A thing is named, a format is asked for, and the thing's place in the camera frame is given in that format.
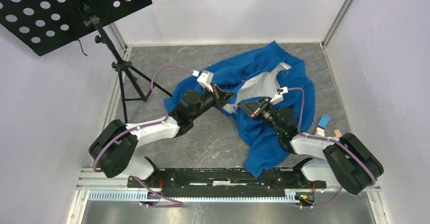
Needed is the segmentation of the blue zip-up jacket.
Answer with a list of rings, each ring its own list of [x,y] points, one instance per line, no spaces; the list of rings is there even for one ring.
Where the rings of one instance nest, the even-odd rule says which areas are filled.
[[[304,60],[271,42],[217,62],[206,70],[213,73],[214,84],[234,94],[220,111],[235,121],[240,138],[249,146],[243,167],[259,177],[263,170],[279,165],[289,153],[277,142],[277,133],[265,122],[253,120],[238,103],[271,98],[276,88],[292,88],[274,109],[292,109],[301,131],[308,131],[315,115],[315,86],[306,74]]]

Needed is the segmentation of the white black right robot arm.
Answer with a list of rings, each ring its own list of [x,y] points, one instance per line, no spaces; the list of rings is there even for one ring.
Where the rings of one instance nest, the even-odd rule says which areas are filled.
[[[313,181],[336,182],[357,195],[384,173],[379,160],[352,133],[334,138],[301,133],[293,110],[275,109],[268,97],[240,102],[238,106],[251,119],[269,126],[277,134],[276,142],[282,150],[312,157],[293,173],[293,182],[300,188]]]

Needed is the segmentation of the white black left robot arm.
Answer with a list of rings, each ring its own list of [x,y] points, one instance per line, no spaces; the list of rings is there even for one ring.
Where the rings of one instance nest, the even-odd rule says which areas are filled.
[[[202,93],[187,91],[168,119],[160,118],[138,124],[125,124],[121,120],[111,121],[89,147],[96,172],[107,178],[120,174],[137,177],[147,187],[159,182],[159,173],[149,160],[140,160],[133,154],[136,148],[161,139],[175,138],[186,134],[194,120],[214,107],[221,109],[233,97],[233,93],[213,85]]]

